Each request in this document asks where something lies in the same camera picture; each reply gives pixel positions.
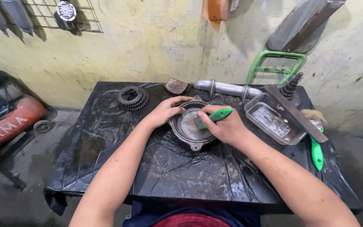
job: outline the dirty yellow wall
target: dirty yellow wall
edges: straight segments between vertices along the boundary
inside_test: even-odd
[[[97,81],[244,83],[255,56],[300,0],[240,0],[219,33],[200,16],[201,0],[90,2],[103,33],[39,28],[33,38],[12,31],[6,38],[0,32],[0,70],[49,104],[76,108]],[[363,0],[347,0],[330,18],[301,71],[329,128],[363,135]],[[259,74],[254,83],[276,81]]]

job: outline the black plastic sheet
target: black plastic sheet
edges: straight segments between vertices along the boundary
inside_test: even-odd
[[[142,110],[128,112],[119,108],[117,93],[129,85],[149,91],[149,103]],[[96,84],[69,137],[63,138],[63,151],[45,186],[45,198],[53,211],[62,215],[67,205],[65,195],[83,195],[94,175],[134,127],[161,101],[173,96],[163,85]],[[251,86],[262,89],[260,85]],[[302,100],[298,109],[312,109],[304,88],[299,86],[297,92]],[[208,91],[196,90],[191,84],[183,95],[199,95],[211,104],[234,107],[256,136],[322,180],[353,212],[360,211],[360,200],[341,175],[339,157],[330,141],[322,147],[325,161],[323,170],[318,172],[310,154],[309,136],[295,146],[282,146],[245,117],[240,97],[216,93],[211,99]],[[156,129],[149,138],[126,203],[143,198],[225,209],[255,209],[262,214],[291,213],[263,173],[240,151],[215,140],[204,145],[200,152],[193,152],[169,125]]]

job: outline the hand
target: hand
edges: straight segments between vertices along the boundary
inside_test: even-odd
[[[164,125],[174,115],[181,114],[184,108],[175,107],[179,102],[191,101],[192,97],[177,96],[162,101],[152,112],[148,114],[142,121],[153,129]]]
[[[224,108],[232,109],[230,106],[206,105],[196,115],[201,118],[201,121],[215,137],[224,143],[229,143],[236,147],[240,141],[247,139],[247,136],[251,133],[243,124],[238,112],[234,109],[227,118],[216,123],[211,121],[206,114],[213,114]]]

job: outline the green brush handle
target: green brush handle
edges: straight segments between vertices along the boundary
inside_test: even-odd
[[[321,151],[320,144],[318,144],[312,137],[311,137],[311,139],[312,139],[313,162],[315,163],[317,170],[321,171],[321,169],[323,168],[323,162],[324,162],[323,152]]]
[[[208,117],[211,121],[220,121],[220,120],[227,118],[229,115],[231,115],[232,111],[233,111],[233,109],[229,109],[229,108],[220,109]]]

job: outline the red shirt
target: red shirt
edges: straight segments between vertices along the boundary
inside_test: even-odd
[[[153,227],[230,227],[221,219],[198,213],[175,214],[160,220]]]

